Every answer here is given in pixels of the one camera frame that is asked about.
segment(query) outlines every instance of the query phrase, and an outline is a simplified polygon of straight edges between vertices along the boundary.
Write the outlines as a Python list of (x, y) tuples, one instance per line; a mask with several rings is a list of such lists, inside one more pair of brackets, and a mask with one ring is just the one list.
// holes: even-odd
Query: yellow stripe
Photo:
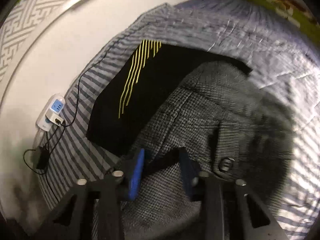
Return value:
[(130, 100), (130, 98), (131, 98), (132, 88), (133, 88), (134, 80), (136, 79), (136, 74), (137, 74), (137, 70), (138, 70), (138, 66), (139, 66), (139, 61), (140, 61), (140, 49), (141, 49), (141, 44), (140, 44), (140, 46), (139, 46), (139, 55), (138, 55), (137, 68), (136, 68), (136, 71), (134, 72), (133, 81), (132, 81), (132, 83), (131, 83), (130, 94), (129, 94), (128, 101), (127, 101), (127, 103), (125, 104), (125, 106), (128, 106), (129, 100)]
[(146, 55), (147, 55), (147, 41), (146, 41), (146, 46), (144, 48), (143, 68), (144, 68), (144, 65), (146, 64)]
[(149, 58), (149, 50), (150, 50), (150, 40), (149, 40), (149, 43), (148, 43), (148, 57), (147, 58)]
[(138, 83), (138, 79), (139, 79), (139, 76), (140, 76), (140, 70), (141, 70), (141, 66), (142, 66), (143, 46), (144, 46), (144, 40), (143, 40), (143, 43), (142, 43), (141, 63), (140, 63), (140, 68), (139, 68), (139, 72), (138, 72), (138, 76), (137, 76), (136, 84)]
[(131, 68), (130, 68), (130, 71), (129, 71), (129, 74), (128, 74), (128, 78), (127, 78), (127, 81), (125, 82), (125, 85), (124, 85), (124, 88), (123, 88), (123, 92), (122, 92), (122, 95), (121, 95), (121, 98), (120, 98), (120, 103), (119, 103), (119, 116), (118, 116), (118, 118), (120, 118), (121, 101), (122, 101), (122, 97), (123, 97), (123, 95), (124, 95), (125, 88), (127, 87), (127, 83), (128, 83), (129, 77), (130, 77), (130, 73), (131, 73), (132, 66), (133, 66), (133, 59), (134, 59), (134, 55), (132, 56)]
[(133, 75), (133, 72), (134, 72), (134, 69), (136, 67), (136, 63), (137, 63), (137, 53), (138, 53), (138, 50), (136, 50), (136, 57), (134, 59), (134, 67), (133, 67), (133, 70), (132, 70), (132, 73), (131, 73), (131, 78), (129, 80), (129, 85), (128, 85), (128, 89), (127, 89), (127, 92), (125, 93), (125, 97), (123, 99), (123, 103), (122, 103), (122, 113), (123, 113), (123, 109), (124, 109), (124, 102), (125, 102), (125, 99), (127, 98), (127, 94), (128, 94), (128, 91), (129, 91), (129, 87), (130, 87), (130, 83), (131, 83), (131, 80), (132, 80), (132, 75)]

